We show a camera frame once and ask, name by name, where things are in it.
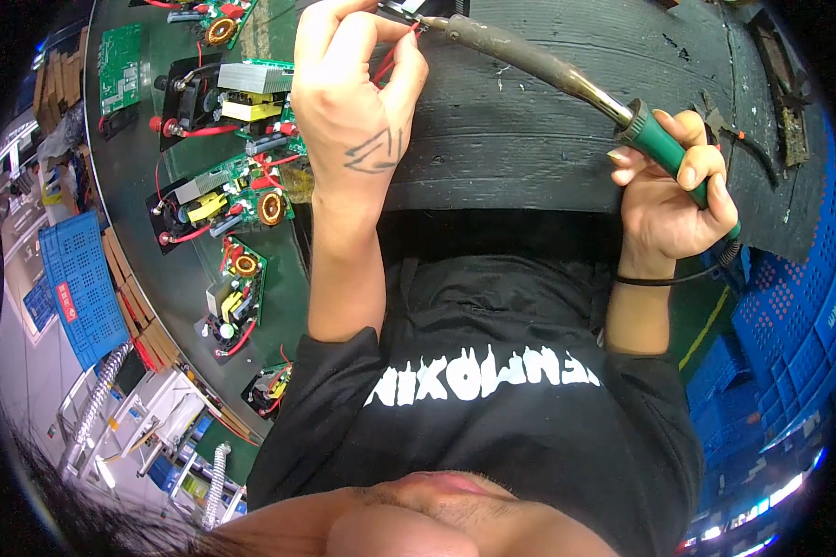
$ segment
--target workbench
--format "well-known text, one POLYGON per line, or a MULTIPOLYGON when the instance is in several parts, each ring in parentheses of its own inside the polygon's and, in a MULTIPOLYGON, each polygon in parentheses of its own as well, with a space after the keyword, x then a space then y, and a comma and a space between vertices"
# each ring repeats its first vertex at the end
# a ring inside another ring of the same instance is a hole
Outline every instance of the workbench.
MULTIPOLYGON (((259 0, 238 44, 224 61, 243 57, 291 60, 297 17, 310 0, 259 0)), ((649 0, 474 0, 470 15, 509 28, 579 66, 625 104, 641 97, 672 113, 701 104, 708 90, 722 114, 765 145, 778 161, 781 185, 772 191, 764 170, 724 137, 728 188, 743 221, 741 240, 803 260, 811 244, 823 191, 825 132, 822 109, 805 110, 811 160, 784 173, 777 153, 777 122, 758 52, 744 13, 699 2, 678 17, 649 0)), ((197 55, 196 36, 170 26, 166 12, 127 2, 97 0, 85 67, 90 145, 100 193, 137 282, 158 319, 200 379, 258 436, 270 423, 241 394, 265 365, 293 356, 306 330, 309 172, 287 168, 283 178, 297 206, 295 224, 244 234, 272 258, 263 324, 243 353, 218 365, 193 324, 205 311, 205 289, 218 278, 220 240, 202 236, 161 256, 145 199, 155 192, 157 136, 149 118, 163 94, 151 87, 172 61, 197 55), (97 57, 102 32, 143 25, 139 118, 108 142, 95 134, 99 120, 97 57), (300 233, 296 233, 300 223, 300 233)), ((386 209, 539 209, 619 213, 620 190, 606 152, 616 146, 606 117, 548 84, 504 67, 439 33, 420 38, 431 74, 414 118, 412 143, 395 174, 386 209)), ((376 61, 389 49, 379 46, 376 61)), ((191 138, 158 164, 162 187, 193 177, 242 152, 242 139, 191 138)))

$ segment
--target black workbench surface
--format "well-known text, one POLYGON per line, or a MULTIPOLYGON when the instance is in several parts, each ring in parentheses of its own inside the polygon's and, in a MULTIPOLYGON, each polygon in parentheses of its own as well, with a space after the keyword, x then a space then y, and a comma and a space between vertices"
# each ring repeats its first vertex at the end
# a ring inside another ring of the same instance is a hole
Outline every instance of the black workbench surface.
MULTIPOLYGON (((818 109, 806 111, 812 160, 784 179, 767 80, 743 14, 691 3, 687 17, 651 0, 474 0, 470 16, 545 46, 625 104, 640 97, 676 113, 702 105, 707 89, 722 114, 778 161, 782 184, 772 192, 760 164, 723 140, 742 240, 804 259, 823 189, 818 109)), ((616 146, 608 118, 522 71, 447 43, 439 32, 425 33, 420 47, 431 74, 387 209, 618 211, 620 191, 605 154, 616 146)))

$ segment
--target plastic bag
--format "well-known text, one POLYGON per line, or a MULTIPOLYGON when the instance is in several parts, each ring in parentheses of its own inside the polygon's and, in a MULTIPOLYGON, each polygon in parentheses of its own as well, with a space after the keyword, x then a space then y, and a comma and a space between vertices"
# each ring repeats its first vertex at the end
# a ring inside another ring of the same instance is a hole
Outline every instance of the plastic bag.
POLYGON ((57 158, 84 142, 84 101, 78 101, 68 109, 62 121, 37 146, 37 162, 46 168, 46 161, 57 158))

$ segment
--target finger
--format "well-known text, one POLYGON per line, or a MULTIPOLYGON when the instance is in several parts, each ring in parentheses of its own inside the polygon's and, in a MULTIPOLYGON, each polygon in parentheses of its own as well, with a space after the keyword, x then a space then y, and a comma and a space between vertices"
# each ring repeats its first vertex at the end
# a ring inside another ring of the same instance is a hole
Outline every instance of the finger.
POLYGON ((700 115, 693 110, 685 110, 678 116, 671 117, 667 112, 654 109, 653 117, 660 123, 662 129, 681 143, 685 149, 707 143, 706 125, 703 124, 700 115))
POLYGON ((617 168, 613 170, 611 178, 613 178, 613 182, 617 185, 628 185, 629 182, 635 179, 635 176, 643 172, 650 164, 649 159, 642 157, 632 163, 632 166, 628 168, 617 168))
POLYGON ((323 61, 337 68, 367 63, 379 42, 395 43, 408 32, 402 23, 372 13, 351 13, 340 23, 323 61))
POLYGON ((687 150, 676 180, 681 189, 689 192, 700 185, 706 176, 721 174, 727 177, 725 158, 714 145, 697 145, 687 150))
POLYGON ((706 195, 709 208, 703 211, 706 227, 712 233, 712 242, 724 237, 737 224, 737 206, 727 192, 724 176, 716 174, 709 181, 706 195))
POLYGON ((644 153, 640 150, 632 149, 627 145, 617 147, 607 153, 616 168, 633 168, 639 161, 645 159, 644 153))
POLYGON ((334 32, 348 15, 377 6, 376 0, 323 0, 308 6, 300 15, 294 41, 295 67, 322 60, 334 32))
POLYGON ((418 38, 414 33, 406 33, 399 39, 393 52, 393 74, 384 90, 378 96, 384 103, 387 113, 407 116, 414 114, 415 104, 427 81, 427 61, 418 50, 418 38))

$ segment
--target lips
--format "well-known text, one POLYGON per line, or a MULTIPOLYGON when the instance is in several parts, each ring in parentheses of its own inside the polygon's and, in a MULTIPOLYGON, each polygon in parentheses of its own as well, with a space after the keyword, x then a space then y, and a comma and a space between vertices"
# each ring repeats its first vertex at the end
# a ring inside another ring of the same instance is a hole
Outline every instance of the lips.
POLYGON ((402 486, 421 484, 432 487, 438 493, 451 495, 473 494, 492 496, 489 491, 480 487, 469 477, 458 473, 411 473, 393 483, 402 486))

